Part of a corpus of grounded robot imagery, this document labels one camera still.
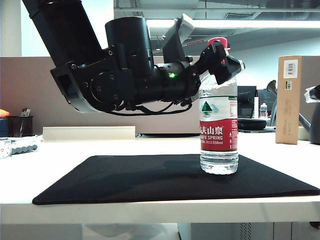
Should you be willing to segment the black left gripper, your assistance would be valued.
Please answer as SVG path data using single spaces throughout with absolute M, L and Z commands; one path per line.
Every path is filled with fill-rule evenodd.
M 214 75 L 218 85 L 242 72 L 246 66 L 242 60 L 227 56 L 221 41 L 214 41 L 202 51 L 199 60 L 193 64 L 192 56 L 185 56 L 188 66 L 183 70 L 183 102 L 192 103 L 198 98 L 201 85 L 200 75 L 209 72 Z

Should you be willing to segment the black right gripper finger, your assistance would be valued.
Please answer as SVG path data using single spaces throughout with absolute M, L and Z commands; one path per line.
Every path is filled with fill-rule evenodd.
M 320 102 L 320 85 L 312 86 L 306 89 L 304 93 L 306 103 L 319 103 Z

